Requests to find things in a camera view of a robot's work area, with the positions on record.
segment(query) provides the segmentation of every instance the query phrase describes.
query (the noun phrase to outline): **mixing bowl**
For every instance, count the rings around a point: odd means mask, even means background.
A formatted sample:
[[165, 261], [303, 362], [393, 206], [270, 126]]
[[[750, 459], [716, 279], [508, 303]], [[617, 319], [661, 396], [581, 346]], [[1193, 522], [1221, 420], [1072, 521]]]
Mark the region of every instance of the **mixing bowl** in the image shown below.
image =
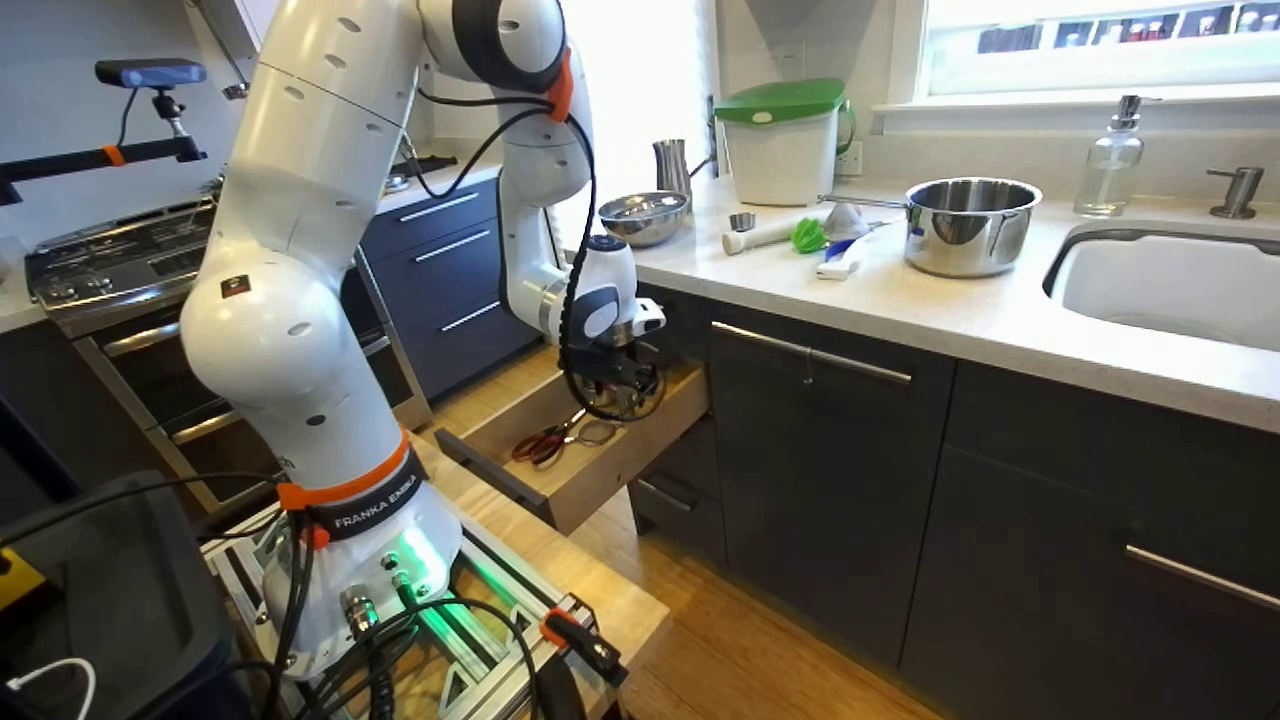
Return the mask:
[[679, 192], [630, 192], [600, 205], [600, 223], [608, 237], [645, 248], [676, 237], [684, 223], [684, 205], [688, 201]]
[[1040, 189], [999, 177], [948, 177], [909, 189], [905, 261], [933, 277], [999, 277], [1025, 253]]

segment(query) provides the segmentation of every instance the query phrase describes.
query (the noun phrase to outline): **white container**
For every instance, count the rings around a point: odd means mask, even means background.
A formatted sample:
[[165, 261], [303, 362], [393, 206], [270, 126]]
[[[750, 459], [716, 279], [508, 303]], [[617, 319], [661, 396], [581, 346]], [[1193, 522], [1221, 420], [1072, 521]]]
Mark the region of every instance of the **white container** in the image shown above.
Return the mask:
[[817, 205], [837, 182], [845, 82], [747, 88], [716, 109], [740, 205]]

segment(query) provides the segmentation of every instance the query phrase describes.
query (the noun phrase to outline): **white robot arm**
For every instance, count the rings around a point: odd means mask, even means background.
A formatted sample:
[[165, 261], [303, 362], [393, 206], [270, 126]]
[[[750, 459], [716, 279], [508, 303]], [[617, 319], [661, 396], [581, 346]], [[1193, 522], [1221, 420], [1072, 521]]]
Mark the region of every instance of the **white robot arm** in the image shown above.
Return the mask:
[[[389, 542], [421, 549], [424, 589], [446, 589], [458, 522], [396, 422], [334, 301], [364, 223], [377, 215], [424, 61], [446, 75], [530, 95], [535, 117], [505, 109], [505, 269], [508, 306], [561, 334], [565, 301], [577, 343], [628, 346], [661, 328], [635, 301], [625, 248], [565, 277], [545, 206], [593, 177], [589, 101], [561, 0], [282, 0], [269, 32], [204, 269], [181, 333], [193, 372], [276, 453], [281, 505], [308, 516], [310, 583], [297, 646], [324, 669], [342, 636], [340, 592], [378, 577]], [[262, 578], [270, 619], [290, 597], [287, 561]]]

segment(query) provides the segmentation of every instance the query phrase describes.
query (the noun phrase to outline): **cabinet handle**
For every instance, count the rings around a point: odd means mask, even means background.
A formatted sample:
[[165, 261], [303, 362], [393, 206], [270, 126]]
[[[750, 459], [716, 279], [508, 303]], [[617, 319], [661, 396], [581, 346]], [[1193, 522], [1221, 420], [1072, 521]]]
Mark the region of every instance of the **cabinet handle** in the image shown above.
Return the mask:
[[230, 422], [238, 422], [235, 412], [217, 412], [217, 417], [204, 417], [201, 422], [188, 422], [188, 427], [172, 433], [172, 444], [184, 447], [184, 444], [196, 444], [196, 439], [204, 439], [204, 437], [217, 437], [217, 433], [225, 433], [225, 427], [230, 427]]
[[656, 495], [656, 498], [662, 498], [662, 505], [670, 505], [676, 511], [684, 511], [684, 516], [692, 516], [694, 511], [694, 505], [688, 505], [688, 498], [679, 498], [679, 495], [670, 495], [670, 493], [662, 493], [656, 480], [647, 480], [647, 476], [641, 476], [635, 480], [647, 495]]
[[452, 323], [441, 323], [441, 334], [458, 333], [458, 328], [477, 323], [479, 317], [487, 317], [495, 306], [500, 306], [500, 301], [493, 301], [493, 303], [484, 303], [484, 306], [477, 306], [477, 312], [469, 312], [469, 317], [458, 317]]
[[364, 343], [364, 354], [377, 354], [377, 351], [384, 351], [384, 346], [393, 346], [393, 334], [366, 340], [366, 343]]
[[414, 223], [414, 218], [429, 218], [429, 215], [441, 215], [441, 210], [446, 210], [446, 206], [477, 205], [477, 201], [479, 201], [479, 192], [464, 192], [464, 194], [452, 194], [452, 201], [441, 201], [441, 205], [403, 210], [403, 215], [396, 215], [396, 223]]
[[916, 381], [911, 372], [898, 372], [898, 368], [884, 368], [884, 362], [837, 354], [837, 351], [824, 351], [824, 346], [792, 343], [792, 340], [763, 334], [763, 333], [750, 333], [750, 328], [740, 328], [740, 323], [710, 319], [710, 328], [725, 333], [725, 334], [736, 334], [736, 340], [750, 340], [750, 343], [768, 343], [768, 346], [795, 351], [795, 354], [808, 354], [808, 359], [824, 359], [824, 362], [837, 362], [837, 368], [884, 381], [884, 385], [911, 385]]
[[142, 333], [130, 333], [130, 334], [120, 334], [111, 343], [102, 343], [102, 354], [130, 354], [130, 351], [142, 351], [142, 346], [157, 346], [165, 340], [177, 340], [181, 334], [181, 323], [157, 323], [157, 328], [142, 328]]
[[1140, 565], [1153, 565], [1153, 566], [1161, 566], [1161, 571], [1173, 571], [1173, 577], [1180, 577], [1180, 578], [1206, 583], [1206, 589], [1216, 589], [1216, 592], [1223, 592], [1223, 597], [1260, 605], [1260, 608], [1269, 608], [1269, 612], [1280, 612], [1280, 597], [1269, 597], [1269, 592], [1260, 592], [1260, 589], [1235, 583], [1235, 578], [1226, 578], [1226, 577], [1213, 577], [1213, 571], [1203, 571], [1203, 566], [1197, 566], [1197, 565], [1161, 555], [1161, 551], [1153, 551], [1153, 549], [1123, 542], [1123, 555], [1126, 555], [1126, 561], [1140, 561]]
[[446, 253], [469, 248], [469, 243], [479, 243], [479, 239], [487, 239], [487, 230], [473, 230], [473, 237], [464, 237], [464, 239], [452, 239], [452, 243], [441, 243], [441, 248], [431, 248], [431, 253], [421, 253], [421, 257], [412, 257], [412, 265], [431, 265], [436, 257], [446, 257]]

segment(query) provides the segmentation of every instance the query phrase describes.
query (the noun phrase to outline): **stove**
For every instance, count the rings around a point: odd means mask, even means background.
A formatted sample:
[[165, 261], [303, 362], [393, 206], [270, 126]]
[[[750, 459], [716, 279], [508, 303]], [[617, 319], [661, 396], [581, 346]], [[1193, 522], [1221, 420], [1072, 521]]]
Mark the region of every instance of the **stove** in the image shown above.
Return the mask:
[[[281, 470], [270, 447], [188, 368], [181, 306], [196, 283], [217, 194], [120, 215], [29, 253], [31, 303], [73, 340], [116, 403], [181, 476], [201, 511], [254, 507]], [[429, 400], [393, 334], [364, 253], [340, 288], [396, 420], [424, 427]]]
[[29, 253], [29, 291], [69, 334], [111, 323], [111, 306], [188, 296], [212, 230], [212, 194], [120, 215]]

